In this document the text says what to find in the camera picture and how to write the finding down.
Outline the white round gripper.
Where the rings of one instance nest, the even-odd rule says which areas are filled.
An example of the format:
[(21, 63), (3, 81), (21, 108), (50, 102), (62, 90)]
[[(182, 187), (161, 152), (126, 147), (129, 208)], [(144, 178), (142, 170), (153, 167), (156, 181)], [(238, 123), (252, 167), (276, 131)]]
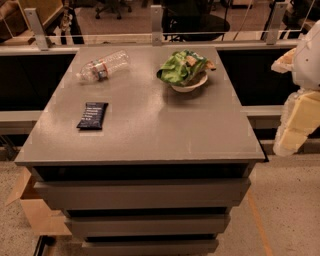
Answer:
[(305, 89), (289, 95), (273, 151), (278, 156), (290, 156), (305, 143), (308, 136), (320, 127), (320, 20), (293, 48), (271, 65), (278, 73), (292, 71), (293, 82)]

